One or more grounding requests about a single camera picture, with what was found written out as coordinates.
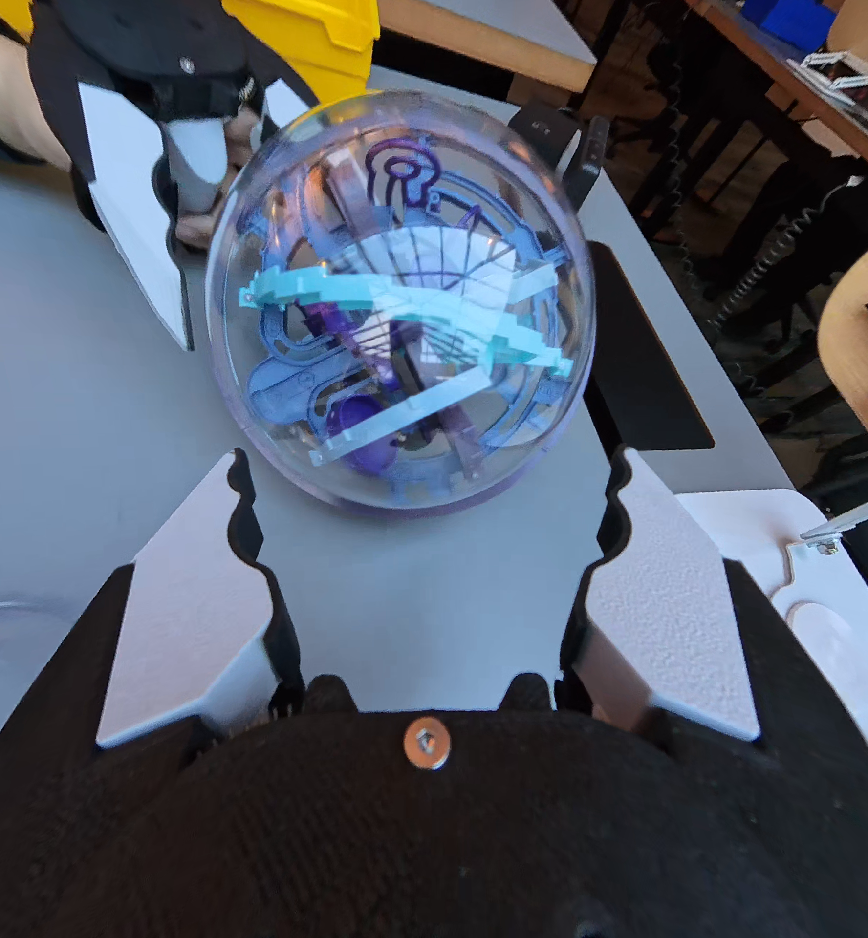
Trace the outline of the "curved wooden board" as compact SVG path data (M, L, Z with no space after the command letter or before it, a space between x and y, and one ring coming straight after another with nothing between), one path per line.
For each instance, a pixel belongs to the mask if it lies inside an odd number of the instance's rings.
M817 346L827 377L868 433L868 251L844 273L823 311Z

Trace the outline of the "black box-shaped device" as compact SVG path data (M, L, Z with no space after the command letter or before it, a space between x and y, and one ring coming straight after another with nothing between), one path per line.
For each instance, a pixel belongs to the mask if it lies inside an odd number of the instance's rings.
M581 141L581 122L542 100L522 105L510 118L508 127L520 135L558 177L564 174Z

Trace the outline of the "yellow plastic bin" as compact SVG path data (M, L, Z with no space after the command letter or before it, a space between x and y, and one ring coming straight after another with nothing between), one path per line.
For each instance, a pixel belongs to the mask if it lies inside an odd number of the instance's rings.
M225 11L280 55L318 99L362 95L381 34L376 1L224 1Z

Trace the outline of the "wooden workbench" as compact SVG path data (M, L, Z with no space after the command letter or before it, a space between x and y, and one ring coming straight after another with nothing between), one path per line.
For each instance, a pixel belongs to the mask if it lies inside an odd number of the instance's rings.
M686 5L868 163L868 110L859 102L828 94L809 81L789 64L799 53L746 20L733 2L687 1Z

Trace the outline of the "person's left hand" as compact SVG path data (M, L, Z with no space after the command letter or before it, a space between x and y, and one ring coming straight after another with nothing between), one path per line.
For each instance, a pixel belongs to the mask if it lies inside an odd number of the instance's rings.
M205 252L230 189L260 142L260 119L242 109L220 122L183 120L168 130L179 200L175 236L188 250Z

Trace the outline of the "clear maze ball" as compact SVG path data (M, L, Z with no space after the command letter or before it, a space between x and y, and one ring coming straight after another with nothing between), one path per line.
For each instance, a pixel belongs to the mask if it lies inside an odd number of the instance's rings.
M554 445L594 305L577 213L534 147L408 88L263 142L205 276L214 374L254 449L327 504L404 518L481 504Z

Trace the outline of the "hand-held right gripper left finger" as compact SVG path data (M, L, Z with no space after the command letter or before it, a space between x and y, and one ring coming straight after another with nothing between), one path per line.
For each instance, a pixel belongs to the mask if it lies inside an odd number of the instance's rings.
M246 454L224 455L134 559L97 730L114 747L198 718L215 736L300 711L301 654Z

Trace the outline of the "blue plastic bin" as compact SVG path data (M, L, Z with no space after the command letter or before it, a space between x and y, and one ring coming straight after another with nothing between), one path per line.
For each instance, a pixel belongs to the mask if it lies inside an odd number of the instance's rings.
M759 30L803 53L825 45L837 18L836 11L818 1L745 1L740 13Z

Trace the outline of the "person's left forearm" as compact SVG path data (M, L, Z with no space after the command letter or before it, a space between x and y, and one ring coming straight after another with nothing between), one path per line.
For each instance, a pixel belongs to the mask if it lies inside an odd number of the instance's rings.
M71 159L43 117L29 74L33 7L0 1L0 160L67 172Z

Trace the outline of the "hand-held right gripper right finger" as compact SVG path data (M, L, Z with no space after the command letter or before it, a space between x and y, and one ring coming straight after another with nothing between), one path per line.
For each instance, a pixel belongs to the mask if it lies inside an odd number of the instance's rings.
M759 738L724 559L633 448L614 453L599 535L603 556L581 581L565 654L592 716L639 732L662 710Z

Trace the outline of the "white mounting plate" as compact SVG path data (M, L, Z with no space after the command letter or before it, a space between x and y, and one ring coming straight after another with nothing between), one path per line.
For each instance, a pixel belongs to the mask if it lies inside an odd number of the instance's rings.
M825 516L795 490L681 494L723 557L739 561L792 630L868 745L868 585L845 547L800 536Z

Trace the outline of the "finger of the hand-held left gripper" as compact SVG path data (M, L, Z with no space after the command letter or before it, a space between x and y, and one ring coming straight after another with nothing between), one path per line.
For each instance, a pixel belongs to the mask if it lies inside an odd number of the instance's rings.
M276 133L311 111L311 102L303 98L284 79L277 79L264 91L260 140L269 141Z
M85 82L77 87L95 209L158 320L192 351L182 271L170 252L170 215L154 187L154 169L165 156L159 126L116 91Z

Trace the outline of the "grey table with wooden edge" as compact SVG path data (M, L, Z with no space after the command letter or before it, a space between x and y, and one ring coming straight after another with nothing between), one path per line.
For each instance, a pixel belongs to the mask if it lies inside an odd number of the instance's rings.
M552 1L379 1L381 28L569 92L597 59Z

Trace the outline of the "clear plastic dish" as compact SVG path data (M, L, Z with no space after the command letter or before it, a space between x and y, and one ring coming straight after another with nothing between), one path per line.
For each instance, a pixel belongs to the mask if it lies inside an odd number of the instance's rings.
M45 607L0 601L0 666L28 669L46 663L66 631L64 621Z

